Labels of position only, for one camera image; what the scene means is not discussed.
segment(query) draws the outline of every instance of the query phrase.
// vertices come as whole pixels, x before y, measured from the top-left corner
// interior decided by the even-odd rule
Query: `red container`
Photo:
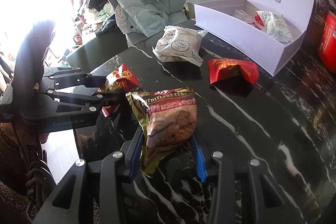
[[[333,14],[327,17],[317,52],[327,69],[336,73],[336,18]]]

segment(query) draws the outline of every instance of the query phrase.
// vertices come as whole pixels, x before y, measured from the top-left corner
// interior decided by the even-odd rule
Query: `floor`
[[[47,150],[48,166],[58,183],[79,159],[73,130],[50,133],[42,147]]]

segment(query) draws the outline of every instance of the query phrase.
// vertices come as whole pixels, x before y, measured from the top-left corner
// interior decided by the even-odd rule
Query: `green snack bag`
[[[126,97],[143,129],[141,170],[152,175],[159,161],[188,140],[196,127],[197,106],[189,88],[129,92]]]

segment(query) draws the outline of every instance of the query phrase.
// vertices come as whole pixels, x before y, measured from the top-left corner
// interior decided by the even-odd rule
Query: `black marble table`
[[[198,29],[193,20],[181,26]],[[162,63],[152,53],[161,37],[162,32],[126,49],[92,74],[108,75],[125,63],[144,90],[193,88],[197,130],[209,149],[267,163],[285,197],[272,223],[315,223],[336,190],[335,77],[315,51],[302,46],[275,77],[259,68],[252,87],[240,78],[210,86],[208,60],[249,58],[207,34],[199,52],[204,60],[200,68],[188,62]],[[75,131],[80,157],[101,160],[132,139],[138,123],[127,104],[118,111],[113,119],[100,114],[96,126]],[[240,189],[236,181],[236,223],[245,223]],[[123,184],[127,223],[207,223],[212,190],[212,183],[198,179],[186,143],[160,162],[152,178],[139,173],[133,183]]]

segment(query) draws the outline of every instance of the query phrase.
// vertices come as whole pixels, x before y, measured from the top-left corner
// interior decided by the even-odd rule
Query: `white marble veining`
[[[241,56],[241,58],[243,58],[244,60],[251,61],[251,59],[249,57],[247,57],[246,55],[242,55],[241,52],[239,50],[237,50],[236,48],[230,46],[229,44],[218,42],[218,40],[219,40],[218,38],[215,38],[215,40],[209,38],[209,40],[212,43],[214,43],[215,45],[221,46],[221,47],[223,47],[223,48],[225,48],[225,49],[227,49],[227,50],[229,50],[231,52],[239,54]]]
[[[133,180],[133,186],[134,186],[134,190],[136,192],[136,194],[144,199],[148,199],[150,201],[152,201],[150,198],[146,197],[145,194],[143,192],[141,192],[141,190],[139,189],[138,185],[136,184],[135,180]]]
[[[112,57],[110,60],[108,60],[108,64],[105,63],[105,64],[99,66],[98,68],[94,69],[91,73],[95,74],[95,72],[97,72],[98,70],[100,70],[100,68],[102,66],[110,68],[110,66],[112,65],[112,68],[116,69],[116,68],[118,68],[123,63],[124,63],[123,58],[120,55],[116,55],[116,56]]]
[[[242,207],[242,200],[236,200],[236,204],[239,208]]]
[[[172,214],[176,217],[176,220],[181,223],[181,224],[185,224],[185,221],[179,217],[179,215],[177,214],[174,206],[171,204],[171,202],[169,200],[167,200],[164,196],[162,196],[162,194],[160,194],[149,182],[148,178],[142,173],[142,177],[148,187],[148,190],[150,190],[152,193],[156,194],[157,197],[159,198],[159,200],[167,206],[167,208],[172,212]]]
[[[215,54],[209,50],[207,50],[206,48],[203,48],[208,54],[212,55],[213,57],[216,57],[216,58],[222,58],[221,56],[219,56],[218,54]]]
[[[237,103],[235,103],[232,99],[230,99],[229,98],[229,96],[227,96],[224,92],[222,92],[219,88],[217,88],[216,86],[215,86],[215,89],[218,91],[218,93],[222,96],[222,97],[224,97],[226,100],[228,100],[230,103],[232,103],[235,107],[236,107],[236,109],[238,109],[246,118],[248,118],[248,120],[250,120],[251,122],[254,122],[255,124],[257,124],[258,125],[258,127],[260,127],[261,128],[261,130],[264,132],[264,134],[268,137],[268,138],[270,138],[270,139],[272,139],[271,138],[271,136],[268,134],[268,132],[263,128],[263,126],[259,123],[259,122],[257,122],[255,119],[253,119],[249,114],[247,114],[247,112],[246,111],[244,111]]]
[[[166,224],[166,222],[164,222],[164,221],[162,220],[162,218],[161,218],[159,212],[157,212],[156,215],[157,215],[157,218],[158,218],[158,220],[159,220],[160,223],[162,223],[162,224]]]
[[[334,121],[334,123],[336,123],[334,117],[331,115],[330,111],[328,110],[328,108],[326,107],[326,105],[323,103],[323,101],[320,99],[320,97],[312,90],[312,88],[306,84],[300,77],[298,77],[293,71],[291,71],[289,68],[285,67],[288,71],[290,71],[297,79],[299,79],[301,81],[301,83],[303,83],[305,86],[307,86],[311,93],[313,93],[313,95],[319,99],[319,101],[321,102],[321,104],[323,105],[323,107],[328,111],[329,116],[332,118],[332,120]]]
[[[153,58],[152,56],[148,55],[145,51],[139,49],[137,46],[132,45],[131,47],[134,47],[134,48],[136,48],[138,51],[141,51],[141,52],[142,52],[145,56],[147,56],[148,58]]]
[[[201,95],[199,95],[197,92],[196,92],[196,95],[198,95],[199,97],[203,98],[204,101],[205,101],[205,98],[202,97]],[[220,115],[218,115],[214,109],[205,101],[205,103],[207,104],[207,108],[209,109],[209,112],[211,114],[211,116],[213,116],[216,120],[218,120],[219,122],[221,122],[223,125],[225,125],[227,128],[229,128],[232,133],[237,137],[238,140],[240,140],[245,146],[246,148],[250,151],[251,155],[255,158],[255,159],[258,159],[258,160],[261,160],[263,162],[265,162],[266,166],[267,166],[267,170],[268,170],[268,173],[274,178],[274,175],[272,173],[272,171],[270,170],[269,168],[269,165],[268,165],[268,162],[263,159],[263,158],[260,158],[258,157],[255,152],[253,151],[252,147],[248,144],[248,142],[245,140],[245,138],[242,136],[242,135],[239,135],[234,126],[231,125],[229,122],[227,122],[223,117],[221,117]],[[303,214],[299,208],[299,206],[296,204],[295,200],[290,196],[290,194],[288,194],[285,189],[283,188],[283,186],[281,186],[280,184],[278,184],[279,187],[282,189],[283,193],[285,194],[285,196],[288,198],[289,202],[298,210],[298,212],[300,213],[300,216],[302,219],[304,219],[303,217]]]
[[[269,93],[269,92],[268,92],[262,85],[260,85],[260,84],[258,84],[258,83],[256,82],[256,83],[254,83],[254,86],[255,86],[257,89],[261,90],[261,92],[262,92],[263,94],[267,95],[268,97],[270,97],[271,99],[273,99],[274,101],[276,101],[279,105],[281,105],[281,103],[280,103],[277,99],[275,99],[275,98],[271,95],[271,93]]]
[[[175,78],[176,80],[180,81],[181,83],[183,83],[183,81],[181,81],[180,79],[176,78],[174,75],[171,74],[171,72],[169,70],[167,70],[158,60],[156,60],[156,62],[162,67],[163,71],[167,72],[170,74],[171,77]]]
[[[242,219],[243,219],[242,216],[236,214],[236,217],[240,218],[241,220],[235,219],[235,223],[242,223]]]
[[[329,156],[331,157],[332,164],[335,165],[335,155],[334,155],[334,147],[331,143],[328,131],[326,130],[325,126],[322,124],[322,122],[314,121],[314,118],[318,116],[318,114],[315,112],[315,110],[310,107],[305,100],[303,100],[301,97],[298,96],[298,94],[293,91],[286,88],[284,85],[281,87],[281,92],[286,97],[286,99],[292,103],[295,103],[299,110],[301,110],[308,121],[312,123],[312,125],[315,128],[315,132],[325,141],[325,144],[327,145],[327,148],[329,150]]]
[[[196,177],[193,177],[193,180],[199,182]],[[199,202],[205,201],[204,195],[199,195],[198,196],[198,195],[194,195],[191,192],[190,185],[186,180],[181,180],[181,183],[182,183],[182,189],[185,190],[186,192],[190,193],[193,196],[193,199],[195,199]]]
[[[319,205],[316,202],[316,197],[313,194],[313,192],[310,189],[310,185],[306,182],[305,178],[303,177],[302,173],[296,168],[296,166],[294,165],[292,156],[289,152],[289,149],[287,148],[286,145],[284,145],[282,142],[279,144],[278,149],[281,150],[285,155],[286,155],[286,160],[285,160],[285,164],[287,166],[288,171],[295,177],[296,175],[299,175],[303,181],[303,183],[305,184],[306,188],[306,192],[308,192],[308,195],[313,196],[314,200],[315,200],[315,205],[317,207],[319,207]]]
[[[331,178],[330,178],[330,175],[329,175],[329,169],[327,168],[326,166],[326,162],[324,161],[324,159],[322,158],[322,155],[321,155],[321,152],[318,150],[318,148],[316,147],[314,141],[312,140],[312,138],[308,135],[307,133],[307,130],[305,129],[304,126],[300,125],[299,122],[292,116],[292,121],[294,122],[294,124],[296,124],[300,129],[301,131],[305,134],[306,138],[308,140],[310,140],[310,142],[312,143],[312,145],[314,146],[315,150],[317,151],[317,153],[319,154],[319,157],[321,159],[321,161],[323,162],[324,164],[324,168],[325,168],[325,171],[326,171],[326,175],[327,175],[327,178],[329,180],[329,182],[331,182]]]
[[[168,185],[168,187],[169,187],[169,189],[170,189],[170,192],[171,192],[171,196],[172,196],[172,200],[174,201],[174,202],[177,202],[177,203],[184,203],[185,205],[187,205],[188,207],[190,207],[192,210],[194,210],[194,212],[195,212],[195,220],[196,221],[199,221],[200,220],[200,217],[199,217],[199,214],[196,212],[196,210],[192,207],[192,206],[190,206],[189,205],[189,203],[182,197],[182,195],[180,195],[180,194],[178,194],[178,193],[176,193],[174,190],[173,190],[173,188],[172,188],[172,186],[170,185],[170,183],[168,183],[167,181],[166,181],[166,177],[165,177],[165,175],[163,174],[163,172],[161,171],[161,169],[158,167],[157,168],[157,170],[159,171],[159,173],[161,174],[161,176],[163,177],[163,180],[164,180],[164,182],[165,182],[165,184],[166,185]]]
[[[319,69],[319,72],[324,76],[325,80],[328,81],[328,86],[326,86],[327,88],[331,87],[334,85],[334,79],[331,77],[330,73],[327,71],[327,69],[325,68],[325,66],[323,66],[320,62],[317,62],[317,60],[312,57],[310,54],[307,54],[304,50],[302,49],[299,49],[299,51],[303,54],[305,54],[307,57],[309,57],[310,61],[312,62],[312,64],[314,65],[314,67],[318,67]]]

